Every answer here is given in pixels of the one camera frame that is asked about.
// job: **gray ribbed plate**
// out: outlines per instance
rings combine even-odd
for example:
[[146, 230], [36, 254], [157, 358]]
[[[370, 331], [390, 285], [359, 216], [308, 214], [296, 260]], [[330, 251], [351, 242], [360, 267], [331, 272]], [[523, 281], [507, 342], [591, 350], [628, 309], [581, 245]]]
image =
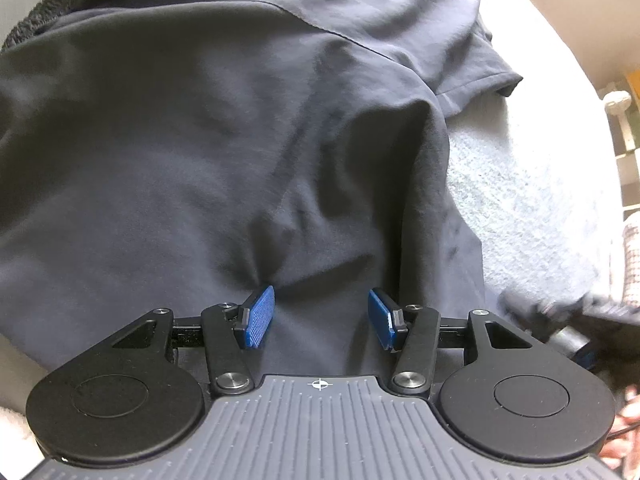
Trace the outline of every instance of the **gray ribbed plate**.
[[45, 460], [28, 476], [29, 480], [614, 478], [592, 456], [540, 467], [488, 459], [441, 428], [426, 402], [388, 394], [374, 377], [281, 376], [267, 376], [251, 393], [218, 399], [189, 438], [153, 460], [107, 470]]

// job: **silver screw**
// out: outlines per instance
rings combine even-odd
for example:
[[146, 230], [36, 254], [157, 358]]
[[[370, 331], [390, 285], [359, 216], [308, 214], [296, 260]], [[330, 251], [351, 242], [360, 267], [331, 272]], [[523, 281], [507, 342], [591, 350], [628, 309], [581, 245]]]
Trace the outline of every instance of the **silver screw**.
[[249, 384], [249, 377], [240, 372], [227, 372], [216, 377], [216, 384], [223, 390], [239, 390]]
[[394, 382], [401, 388], [420, 388], [427, 379], [418, 372], [400, 372], [394, 375]]

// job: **crosshair symbol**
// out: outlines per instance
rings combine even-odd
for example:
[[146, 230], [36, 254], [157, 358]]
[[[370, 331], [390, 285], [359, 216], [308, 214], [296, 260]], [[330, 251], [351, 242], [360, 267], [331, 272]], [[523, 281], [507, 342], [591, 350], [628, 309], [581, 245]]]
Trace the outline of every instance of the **crosshair symbol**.
[[307, 383], [309, 386], [313, 386], [316, 390], [324, 390], [328, 386], [333, 386], [331, 383], [318, 378], [317, 381], [313, 381], [312, 383]]

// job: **garment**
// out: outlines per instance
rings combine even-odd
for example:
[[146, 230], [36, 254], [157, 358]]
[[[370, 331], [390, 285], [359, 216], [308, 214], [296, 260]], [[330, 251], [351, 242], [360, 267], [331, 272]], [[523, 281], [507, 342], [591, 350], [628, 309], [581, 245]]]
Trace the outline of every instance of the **garment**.
[[520, 77], [478, 3], [66, 0], [23, 24], [0, 54], [0, 332], [53, 368], [270, 283], [257, 377], [384, 376], [371, 287], [482, 305], [445, 118]]

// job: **black cable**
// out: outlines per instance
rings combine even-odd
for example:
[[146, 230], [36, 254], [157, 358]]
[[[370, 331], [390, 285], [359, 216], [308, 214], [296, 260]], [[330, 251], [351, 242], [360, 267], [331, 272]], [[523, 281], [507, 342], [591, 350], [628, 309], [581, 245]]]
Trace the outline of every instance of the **black cable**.
[[622, 436], [625, 433], [628, 433], [629, 431], [633, 431], [635, 428], [640, 428], [640, 420], [638, 420], [637, 422], [634, 422], [633, 424], [630, 424], [629, 426], [627, 426], [626, 428], [623, 428], [622, 430], [609, 433], [609, 435], [607, 435], [607, 440], [614, 440], [615, 438], [618, 438], [619, 436]]

